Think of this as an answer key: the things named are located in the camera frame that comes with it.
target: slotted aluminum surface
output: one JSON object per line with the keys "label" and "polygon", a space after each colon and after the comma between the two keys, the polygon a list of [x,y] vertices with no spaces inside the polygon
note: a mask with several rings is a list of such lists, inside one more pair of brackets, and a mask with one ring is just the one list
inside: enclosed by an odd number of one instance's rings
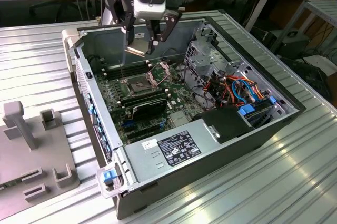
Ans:
{"label": "slotted aluminum surface", "polygon": [[[60,39],[62,29],[94,23],[2,29],[0,102],[20,99],[27,107],[26,116],[49,107],[61,111],[81,180],[78,188],[3,223],[336,223],[336,109],[229,16],[218,11],[185,14],[205,15],[229,32],[307,110],[256,151],[118,221],[112,200],[100,196],[94,179],[98,165]],[[219,46],[237,59],[225,43]]]}
{"label": "slotted aluminum surface", "polygon": [[305,7],[337,27],[337,0],[308,0]]}

